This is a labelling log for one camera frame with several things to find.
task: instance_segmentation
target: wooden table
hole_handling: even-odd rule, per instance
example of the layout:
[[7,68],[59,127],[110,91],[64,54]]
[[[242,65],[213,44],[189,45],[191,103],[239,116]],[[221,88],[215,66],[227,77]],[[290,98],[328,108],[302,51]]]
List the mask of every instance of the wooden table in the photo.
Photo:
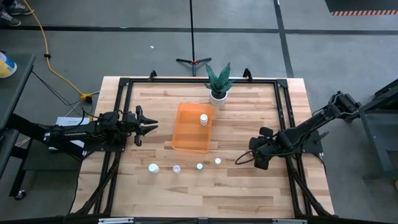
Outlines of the wooden table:
[[[104,77],[96,115],[113,110],[118,82],[119,77]],[[311,116],[304,81],[290,78],[288,84],[294,118],[300,124]],[[280,92],[285,109],[284,95]],[[128,139],[119,166],[112,216],[294,217],[285,159],[274,157],[268,170],[254,168],[252,162],[234,164],[248,150],[250,138],[258,136],[260,127],[275,132],[279,129],[273,86],[237,84],[230,89],[227,103],[215,108],[207,154],[172,149],[174,122],[181,102],[209,103],[209,90],[194,83],[134,84],[130,110],[135,111],[135,106],[141,105],[144,115],[158,120],[159,127],[142,137],[141,147],[134,145],[134,138]],[[103,157],[103,152],[95,152],[83,161],[73,212],[97,187]],[[214,162],[217,157],[222,160],[220,165]],[[196,170],[199,162],[204,164],[203,170]],[[147,170],[151,163],[159,165],[157,175]],[[303,155],[303,163],[308,187],[325,209],[333,213],[322,163],[313,155]],[[179,175],[172,172],[176,164],[182,168]],[[304,211],[301,191],[298,197]]]

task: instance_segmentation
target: orange plastic bin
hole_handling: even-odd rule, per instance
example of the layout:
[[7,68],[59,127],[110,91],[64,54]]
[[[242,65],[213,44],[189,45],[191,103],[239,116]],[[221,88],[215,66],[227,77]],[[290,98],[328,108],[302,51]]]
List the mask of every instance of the orange plastic bin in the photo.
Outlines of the orange plastic bin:
[[[200,115],[208,117],[207,124],[200,124]],[[213,106],[180,103],[175,120],[172,147],[186,152],[206,153],[210,148]]]

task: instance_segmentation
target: shoe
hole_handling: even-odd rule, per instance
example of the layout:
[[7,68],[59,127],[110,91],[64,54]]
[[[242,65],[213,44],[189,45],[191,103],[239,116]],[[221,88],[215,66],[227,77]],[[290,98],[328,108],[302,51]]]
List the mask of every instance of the shoe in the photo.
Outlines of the shoe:
[[7,24],[9,26],[19,26],[21,22],[16,18],[10,16],[5,10],[0,11],[0,23]]
[[14,1],[14,3],[12,3],[8,9],[7,9],[8,13],[10,13],[13,16],[16,15],[30,15],[33,13],[33,11],[29,10],[28,8],[25,7],[25,5]]

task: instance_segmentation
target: potted plant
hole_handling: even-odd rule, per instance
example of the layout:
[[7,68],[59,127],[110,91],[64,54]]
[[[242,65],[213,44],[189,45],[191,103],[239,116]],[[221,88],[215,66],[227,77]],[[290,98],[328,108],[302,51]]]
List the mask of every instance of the potted plant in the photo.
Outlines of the potted plant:
[[215,106],[224,105],[226,97],[228,96],[228,90],[232,87],[232,81],[229,81],[229,73],[231,68],[230,63],[223,69],[220,75],[217,77],[211,67],[206,65],[206,71],[209,76],[209,82],[205,83],[205,86],[210,91],[210,103]]

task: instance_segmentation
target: gray floor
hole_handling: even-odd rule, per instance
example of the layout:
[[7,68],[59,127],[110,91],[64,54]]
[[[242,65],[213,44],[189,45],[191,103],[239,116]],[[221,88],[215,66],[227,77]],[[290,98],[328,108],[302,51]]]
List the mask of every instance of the gray floor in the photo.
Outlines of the gray floor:
[[[189,27],[189,4],[183,0],[37,0],[31,4],[48,25]],[[193,5],[197,27],[277,28],[272,0],[193,0]],[[398,29],[398,16],[333,17],[325,2],[317,0],[280,0],[280,5],[286,29]],[[35,21],[25,17],[23,23]],[[99,90],[105,75],[148,75],[156,70],[162,76],[190,76],[189,67],[175,62],[177,57],[191,57],[189,33],[46,33],[54,69],[84,92]],[[231,62],[232,76],[240,76],[248,67],[255,77],[286,77],[278,34],[197,33],[195,38],[197,59],[212,57],[210,65],[216,71]],[[288,35],[287,43],[294,76],[304,78],[313,111],[337,90],[366,103],[376,90],[397,78],[397,36]],[[36,54],[38,75],[70,101],[78,98],[48,71],[40,32],[0,30],[0,49]],[[203,67],[198,75],[206,75]],[[69,110],[33,76],[16,108],[18,114],[47,124]],[[359,120],[350,125],[334,121],[321,131],[330,132],[323,147],[335,213],[344,218],[398,222],[398,192],[392,182],[362,181],[363,175],[380,166]],[[6,192],[18,165],[17,159],[11,160],[0,180],[1,192],[5,192],[0,196],[0,219],[68,212],[76,171],[28,172],[24,188],[29,194],[16,202]]]

